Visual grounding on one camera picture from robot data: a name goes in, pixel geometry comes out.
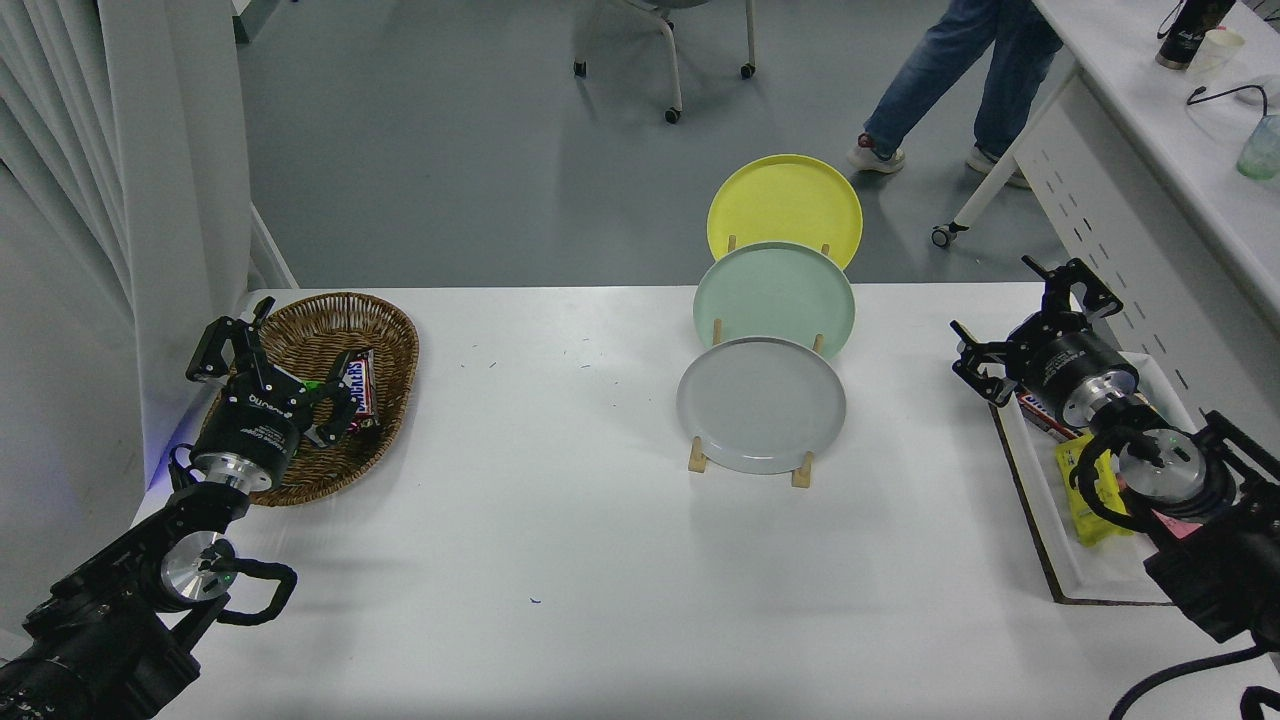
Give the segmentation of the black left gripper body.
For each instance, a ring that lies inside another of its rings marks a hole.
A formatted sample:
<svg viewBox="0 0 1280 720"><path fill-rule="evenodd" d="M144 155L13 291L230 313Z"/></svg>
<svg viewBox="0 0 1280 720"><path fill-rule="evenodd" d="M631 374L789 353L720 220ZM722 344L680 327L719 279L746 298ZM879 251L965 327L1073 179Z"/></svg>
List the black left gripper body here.
<svg viewBox="0 0 1280 720"><path fill-rule="evenodd" d="M237 456L265 473L283 473L300 446L306 418L306 386L287 372L262 379L238 372L225 384L196 442L196 466L206 471L216 457Z"/></svg>

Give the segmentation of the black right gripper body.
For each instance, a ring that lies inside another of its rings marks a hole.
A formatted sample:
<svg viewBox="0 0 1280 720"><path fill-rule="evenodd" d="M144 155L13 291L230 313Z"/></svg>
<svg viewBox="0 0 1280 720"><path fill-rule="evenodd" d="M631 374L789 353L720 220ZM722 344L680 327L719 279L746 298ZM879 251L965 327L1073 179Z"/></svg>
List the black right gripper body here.
<svg viewBox="0 0 1280 720"><path fill-rule="evenodd" d="M1036 314L1007 341L1007 378L1055 420L1097 421L1137 406L1137 369L1085 323L1060 331Z"/></svg>

